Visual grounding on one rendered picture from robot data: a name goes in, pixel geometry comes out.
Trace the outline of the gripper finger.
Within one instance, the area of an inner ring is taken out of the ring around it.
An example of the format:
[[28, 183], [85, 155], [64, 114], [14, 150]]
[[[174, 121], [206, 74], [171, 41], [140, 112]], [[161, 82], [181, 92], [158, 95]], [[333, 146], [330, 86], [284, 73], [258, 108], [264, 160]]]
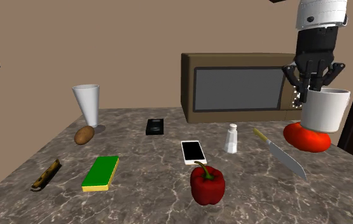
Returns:
[[345, 64], [334, 62], [326, 65], [325, 62], [319, 62], [319, 90], [322, 86], [328, 86], [345, 68]]
[[284, 73], [285, 77], [290, 82], [290, 84], [294, 86], [296, 91], [299, 93], [299, 102], [300, 104], [303, 104], [307, 101], [307, 78], [304, 74], [300, 74], [300, 79], [298, 79], [295, 76], [295, 69], [295, 63], [282, 66], [282, 72]]

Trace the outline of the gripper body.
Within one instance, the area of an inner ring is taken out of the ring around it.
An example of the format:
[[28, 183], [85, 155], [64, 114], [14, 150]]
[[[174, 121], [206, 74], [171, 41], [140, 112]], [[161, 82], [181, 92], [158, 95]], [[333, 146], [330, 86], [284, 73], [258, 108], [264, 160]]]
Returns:
[[338, 27], [319, 27], [298, 32], [294, 62], [307, 78], [307, 88], [319, 89], [319, 62], [334, 63]]

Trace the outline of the white round mug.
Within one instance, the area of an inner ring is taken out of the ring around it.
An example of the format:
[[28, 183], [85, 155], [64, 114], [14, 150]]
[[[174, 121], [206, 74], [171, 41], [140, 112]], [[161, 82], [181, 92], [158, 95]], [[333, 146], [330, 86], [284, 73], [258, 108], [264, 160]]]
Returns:
[[324, 87], [320, 92], [308, 90], [307, 101], [303, 103], [301, 113], [301, 126], [315, 132], [336, 132], [349, 99], [348, 90]]

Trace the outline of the brown microwave oven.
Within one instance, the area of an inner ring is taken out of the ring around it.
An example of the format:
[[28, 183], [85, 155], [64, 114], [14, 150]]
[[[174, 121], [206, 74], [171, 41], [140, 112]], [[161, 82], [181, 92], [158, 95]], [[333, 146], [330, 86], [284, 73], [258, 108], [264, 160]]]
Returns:
[[299, 120], [282, 66], [292, 53], [182, 53], [181, 106], [188, 123]]

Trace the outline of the red tomato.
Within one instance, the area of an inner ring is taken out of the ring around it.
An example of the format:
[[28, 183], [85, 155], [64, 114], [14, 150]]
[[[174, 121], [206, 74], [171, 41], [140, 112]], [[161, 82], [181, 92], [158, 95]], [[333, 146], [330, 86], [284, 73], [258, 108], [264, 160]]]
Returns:
[[285, 140], [301, 151], [319, 153], [331, 146], [328, 134], [303, 128], [300, 122], [291, 123], [283, 130]]

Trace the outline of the glass salt shaker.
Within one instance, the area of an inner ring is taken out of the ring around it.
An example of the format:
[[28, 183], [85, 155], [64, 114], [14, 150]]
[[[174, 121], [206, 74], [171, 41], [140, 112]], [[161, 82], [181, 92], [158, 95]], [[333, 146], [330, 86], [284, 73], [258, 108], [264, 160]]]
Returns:
[[224, 147], [224, 150], [227, 153], [234, 154], [237, 152], [237, 143], [238, 143], [237, 137], [238, 137], [237, 125], [234, 123], [231, 123], [227, 131], [225, 147]]

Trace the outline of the white smartphone with black screen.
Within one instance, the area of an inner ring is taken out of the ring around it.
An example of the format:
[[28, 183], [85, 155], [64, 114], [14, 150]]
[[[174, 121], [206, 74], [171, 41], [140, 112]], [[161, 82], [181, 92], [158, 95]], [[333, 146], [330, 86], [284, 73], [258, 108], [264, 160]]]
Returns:
[[196, 161], [207, 163], [199, 141], [181, 141], [181, 148], [186, 165], [196, 165]]

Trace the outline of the red bell pepper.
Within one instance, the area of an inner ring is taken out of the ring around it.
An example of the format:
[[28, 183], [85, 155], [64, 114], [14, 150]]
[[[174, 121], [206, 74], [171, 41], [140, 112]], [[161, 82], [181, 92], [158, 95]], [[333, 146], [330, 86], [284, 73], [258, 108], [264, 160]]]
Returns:
[[221, 171], [195, 161], [190, 176], [191, 194], [201, 206], [217, 204], [225, 194], [225, 179]]

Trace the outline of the small black box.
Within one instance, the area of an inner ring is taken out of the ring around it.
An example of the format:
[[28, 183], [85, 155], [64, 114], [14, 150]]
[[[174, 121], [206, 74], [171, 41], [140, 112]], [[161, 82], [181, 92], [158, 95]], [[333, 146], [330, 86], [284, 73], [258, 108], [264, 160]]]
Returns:
[[163, 135], [163, 118], [148, 119], [146, 125], [146, 135]]

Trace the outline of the white conical cup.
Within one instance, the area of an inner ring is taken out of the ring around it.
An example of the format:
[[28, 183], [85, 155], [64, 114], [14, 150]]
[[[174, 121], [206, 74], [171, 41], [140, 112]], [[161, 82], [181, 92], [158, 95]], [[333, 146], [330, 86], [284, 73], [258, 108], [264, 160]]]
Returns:
[[72, 88], [87, 125], [96, 128], [99, 119], [99, 85], [86, 84]]

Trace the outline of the green and yellow sponge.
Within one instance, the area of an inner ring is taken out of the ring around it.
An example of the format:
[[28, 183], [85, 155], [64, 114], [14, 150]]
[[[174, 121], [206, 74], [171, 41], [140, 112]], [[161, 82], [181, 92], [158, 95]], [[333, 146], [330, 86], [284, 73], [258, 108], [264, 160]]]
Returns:
[[119, 156], [97, 157], [81, 187], [84, 192], [107, 191], [119, 164]]

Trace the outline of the brown potato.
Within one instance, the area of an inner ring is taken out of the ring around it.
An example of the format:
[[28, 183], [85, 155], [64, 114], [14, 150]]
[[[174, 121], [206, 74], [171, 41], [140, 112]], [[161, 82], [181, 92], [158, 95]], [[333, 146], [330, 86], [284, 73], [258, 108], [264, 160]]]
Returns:
[[95, 135], [93, 127], [87, 125], [78, 130], [74, 135], [74, 142], [78, 145], [84, 145], [89, 142]]

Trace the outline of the brown handled bottle opener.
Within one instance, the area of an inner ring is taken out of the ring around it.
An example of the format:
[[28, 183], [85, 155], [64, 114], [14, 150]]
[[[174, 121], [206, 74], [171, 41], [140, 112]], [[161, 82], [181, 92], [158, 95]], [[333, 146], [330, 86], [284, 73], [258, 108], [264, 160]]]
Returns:
[[41, 191], [52, 180], [61, 167], [62, 164], [60, 163], [60, 160], [56, 159], [54, 163], [32, 184], [31, 191]]

